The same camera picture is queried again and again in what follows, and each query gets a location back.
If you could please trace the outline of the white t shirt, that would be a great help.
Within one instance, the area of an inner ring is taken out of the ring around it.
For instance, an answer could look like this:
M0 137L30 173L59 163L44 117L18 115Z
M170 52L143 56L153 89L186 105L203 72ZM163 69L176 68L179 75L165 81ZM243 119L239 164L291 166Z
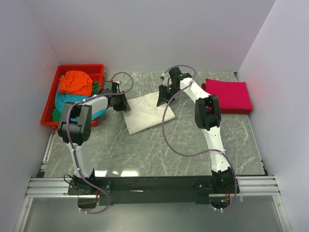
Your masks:
M130 110L123 116L130 135L162 123L167 104L157 106L158 96L159 92L154 92L127 100Z

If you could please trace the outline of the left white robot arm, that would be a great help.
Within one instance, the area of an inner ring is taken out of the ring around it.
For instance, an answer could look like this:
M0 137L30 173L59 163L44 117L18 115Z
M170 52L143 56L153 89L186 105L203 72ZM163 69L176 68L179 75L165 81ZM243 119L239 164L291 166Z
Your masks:
M108 81L103 89L94 96L78 102L64 104L57 133L70 150L73 164L73 175L83 178L79 188L85 194L96 190L94 168L88 155L87 141L91 135L92 118L103 110L112 108L117 112L128 111L130 106L120 82Z

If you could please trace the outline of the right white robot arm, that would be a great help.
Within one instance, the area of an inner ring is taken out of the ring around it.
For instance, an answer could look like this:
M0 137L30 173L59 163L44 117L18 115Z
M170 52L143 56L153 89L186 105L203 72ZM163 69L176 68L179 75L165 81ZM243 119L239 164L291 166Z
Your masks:
M183 157L193 157L203 153L209 153L211 157L211 172L216 178L212 180L212 188L218 193L224 192L229 187L228 179L235 179L234 168L225 154L221 139L221 111L219 99L204 91L196 82L197 72L194 74L182 73L178 66L173 66L162 73L160 79L163 84L159 86L157 107L166 104L162 117L162 133L168 147L176 154ZM168 142L164 129L167 109L172 101L181 93L185 93L195 104L194 119L196 126L201 129L208 149L196 154L183 154L176 151Z

